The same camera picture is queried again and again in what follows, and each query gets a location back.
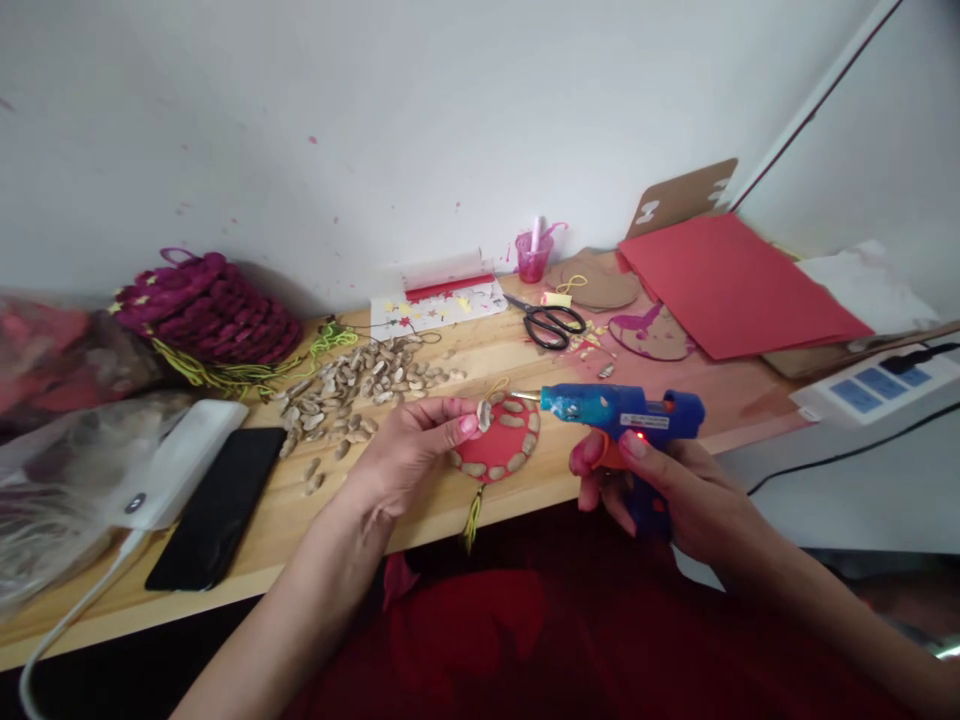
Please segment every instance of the glue gun nozzle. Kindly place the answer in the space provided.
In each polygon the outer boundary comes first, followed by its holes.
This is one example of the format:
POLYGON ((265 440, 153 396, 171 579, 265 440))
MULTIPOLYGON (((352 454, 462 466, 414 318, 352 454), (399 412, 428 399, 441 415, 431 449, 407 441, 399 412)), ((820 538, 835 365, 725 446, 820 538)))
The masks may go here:
POLYGON ((513 390, 510 393, 513 397, 523 398, 524 400, 533 400, 533 402, 540 404, 540 391, 539 390, 513 390))

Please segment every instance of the woman's right hand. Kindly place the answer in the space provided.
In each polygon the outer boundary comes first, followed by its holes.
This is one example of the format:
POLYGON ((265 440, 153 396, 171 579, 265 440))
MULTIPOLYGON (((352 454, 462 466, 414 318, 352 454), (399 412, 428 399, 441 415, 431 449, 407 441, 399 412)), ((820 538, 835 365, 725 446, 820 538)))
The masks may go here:
MULTIPOLYGON (((625 485, 633 479, 611 479, 599 468, 590 469, 602 447, 602 438, 592 433, 571 454, 570 469, 582 478, 580 509, 593 510, 602 500, 613 518, 635 535, 637 528, 623 500, 625 485)), ((749 577, 769 570, 793 547, 695 440, 674 440, 663 453, 635 434, 624 433, 620 455, 667 501, 677 547, 718 573, 749 577)))

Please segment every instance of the hot glue gun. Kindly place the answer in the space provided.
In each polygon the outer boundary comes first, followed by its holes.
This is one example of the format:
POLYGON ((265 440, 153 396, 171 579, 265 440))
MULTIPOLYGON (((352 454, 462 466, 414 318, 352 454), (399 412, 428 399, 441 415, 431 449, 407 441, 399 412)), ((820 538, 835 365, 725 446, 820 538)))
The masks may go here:
MULTIPOLYGON (((625 432, 663 450, 674 438, 695 438, 706 416, 703 403, 693 393, 668 390, 660 401, 648 401, 643 388, 629 385, 565 384, 544 387, 539 392, 513 395, 540 404, 564 422, 596 428, 603 435, 603 454, 594 467, 626 470, 617 445, 625 432)), ((636 475, 627 509, 639 532, 650 532, 669 541, 670 515, 667 503, 656 490, 636 475)))

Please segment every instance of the wooden tabletop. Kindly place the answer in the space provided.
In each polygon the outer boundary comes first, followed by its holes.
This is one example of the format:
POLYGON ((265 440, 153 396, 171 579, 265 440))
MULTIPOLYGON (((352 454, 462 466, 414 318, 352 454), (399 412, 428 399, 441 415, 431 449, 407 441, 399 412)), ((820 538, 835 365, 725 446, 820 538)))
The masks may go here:
MULTIPOLYGON (((603 256, 603 261, 611 267, 615 264, 612 253, 603 256)), ((501 283, 506 292, 528 301, 533 302, 539 296, 539 288, 522 285, 516 276, 501 278, 501 283)), ((598 327, 610 315, 584 313, 598 327)), ((347 313, 342 320, 347 324, 368 325, 369 310, 347 313)), ((306 339, 301 350, 305 350, 313 339, 316 326, 316 322, 306 324, 306 339)), ((599 382, 597 372, 610 361, 609 356, 599 351, 592 351, 581 359, 582 348, 565 353, 538 352, 536 346, 527 341, 521 316, 513 309, 442 328, 440 333, 442 341, 425 346, 415 359, 448 368, 457 367, 467 373, 467 379, 449 383, 434 394, 479 398, 501 377, 509 377, 513 389, 538 389, 563 382, 599 382), (455 356, 441 361, 440 356, 450 349, 456 351, 455 356)), ((707 409, 701 442, 712 453, 806 425, 788 398, 797 386, 776 375, 759 360, 714 363, 697 351, 680 362, 657 362, 619 348, 609 336, 602 337, 602 340, 618 355, 614 375, 607 382, 640 385, 652 399, 661 397, 668 389, 700 395, 707 409)), ((379 420, 389 412, 389 407, 364 407, 364 402, 358 400, 355 404, 364 415, 379 420)), ((275 404, 256 403, 245 427, 278 424, 275 404)), ((575 498, 579 484, 567 469, 567 459, 571 448, 586 432, 582 426, 565 424, 553 416, 544 415, 540 442, 530 461, 516 476, 489 486, 484 493, 480 526, 575 498)), ((144 580, 172 531, 154 533, 143 549, 128 561, 128 569, 122 577, 87 608, 48 655, 92 645, 265 592, 296 548, 309 522, 336 492, 359 455, 359 449, 354 448, 342 461, 335 462, 333 448, 325 446, 321 440, 301 444, 288 459, 279 462, 233 568, 227 578, 209 592, 153 593, 143 589, 144 580), (320 490, 304 497, 302 474, 317 454, 322 458, 320 469, 327 473, 327 479, 320 490)), ((453 469, 438 472, 429 479, 416 506, 400 522, 388 552, 460 533, 475 492, 476 481, 473 479, 453 469)), ((0 670, 26 661, 40 638, 107 571, 121 539, 122 535, 118 536, 111 551, 92 566, 43 593, 0 626, 0 670)), ((483 542, 482 531, 477 542, 483 542)))

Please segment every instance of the tassel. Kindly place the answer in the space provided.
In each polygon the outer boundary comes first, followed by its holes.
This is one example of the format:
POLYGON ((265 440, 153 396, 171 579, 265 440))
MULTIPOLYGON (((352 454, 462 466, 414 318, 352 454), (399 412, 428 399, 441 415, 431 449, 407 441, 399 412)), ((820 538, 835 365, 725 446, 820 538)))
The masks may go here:
POLYGON ((470 514, 467 515, 467 524, 460 534, 460 539, 463 542, 464 549, 467 551, 467 555, 473 550, 473 543, 477 540, 477 523, 480 521, 480 504, 483 502, 483 489, 485 487, 486 485, 481 483, 477 494, 474 495, 473 502, 470 503, 470 514))

